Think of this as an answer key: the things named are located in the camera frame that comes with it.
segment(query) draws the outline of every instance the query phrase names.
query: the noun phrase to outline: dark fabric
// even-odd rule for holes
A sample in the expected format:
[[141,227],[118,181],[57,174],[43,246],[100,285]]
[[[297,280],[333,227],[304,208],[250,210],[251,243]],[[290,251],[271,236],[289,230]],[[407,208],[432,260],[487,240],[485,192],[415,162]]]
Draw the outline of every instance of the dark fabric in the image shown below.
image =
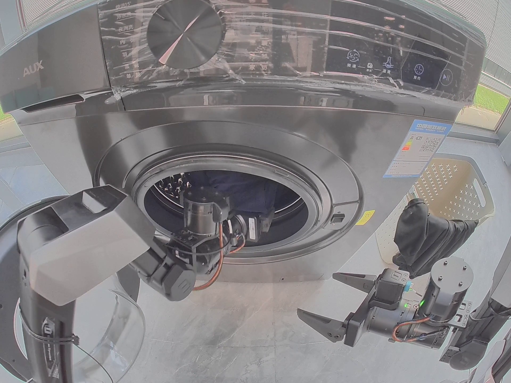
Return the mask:
[[264,177],[226,170],[201,170],[189,173],[194,186],[206,186],[229,195],[238,212],[267,215],[275,205],[280,185]]
[[477,220],[447,220],[429,213],[423,199],[411,200],[399,216],[393,257],[400,270],[418,277],[431,271],[439,259],[450,257],[472,235]]

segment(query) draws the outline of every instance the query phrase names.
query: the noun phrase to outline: laundry basket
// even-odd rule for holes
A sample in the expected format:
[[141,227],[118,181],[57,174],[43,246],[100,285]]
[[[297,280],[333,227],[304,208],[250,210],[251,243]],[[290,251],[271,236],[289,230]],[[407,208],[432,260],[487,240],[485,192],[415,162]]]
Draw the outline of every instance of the laundry basket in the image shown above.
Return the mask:
[[409,193],[376,230],[376,240],[382,259],[392,264],[399,252],[394,243],[395,227],[408,201],[424,199],[431,214],[449,220],[479,220],[479,225],[495,214],[488,185],[469,157],[437,154]]

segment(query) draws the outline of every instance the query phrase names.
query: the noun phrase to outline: front-load washing machine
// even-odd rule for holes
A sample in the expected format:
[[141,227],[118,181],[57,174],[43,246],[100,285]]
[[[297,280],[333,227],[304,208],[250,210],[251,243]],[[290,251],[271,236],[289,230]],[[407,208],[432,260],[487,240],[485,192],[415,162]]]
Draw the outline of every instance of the front-load washing machine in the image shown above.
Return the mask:
[[433,0],[60,7],[38,22],[20,5],[33,26],[0,56],[4,112],[69,193],[112,184],[163,239],[204,183],[271,211],[224,281],[329,278],[438,148],[441,134],[400,161],[413,127],[448,129],[484,57],[481,31]]

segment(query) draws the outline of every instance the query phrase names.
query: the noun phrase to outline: label sticker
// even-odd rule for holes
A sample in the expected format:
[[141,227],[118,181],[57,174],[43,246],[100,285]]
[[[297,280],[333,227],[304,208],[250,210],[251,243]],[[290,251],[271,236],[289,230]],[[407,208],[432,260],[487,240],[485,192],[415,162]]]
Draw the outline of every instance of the label sticker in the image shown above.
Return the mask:
[[256,220],[248,219],[248,237],[250,239],[256,239]]
[[364,212],[364,215],[360,218],[359,221],[355,224],[356,226],[363,226],[365,223],[369,221],[369,219],[373,216],[376,210],[368,210]]
[[[48,339],[55,338],[55,322],[52,319],[46,318],[43,321],[41,325],[41,335]],[[46,363],[48,377],[59,379],[60,358],[57,352],[57,345],[43,343],[42,346],[44,348],[44,362]]]
[[414,120],[383,177],[419,177],[451,128],[451,124]]

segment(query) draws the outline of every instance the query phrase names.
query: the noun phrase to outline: energy label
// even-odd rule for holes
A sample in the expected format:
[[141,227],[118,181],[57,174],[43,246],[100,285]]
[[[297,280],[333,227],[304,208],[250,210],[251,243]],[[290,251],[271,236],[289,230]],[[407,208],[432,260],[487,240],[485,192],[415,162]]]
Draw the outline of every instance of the energy label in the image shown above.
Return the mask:
[[451,128],[451,124],[414,120],[383,177],[419,177]]

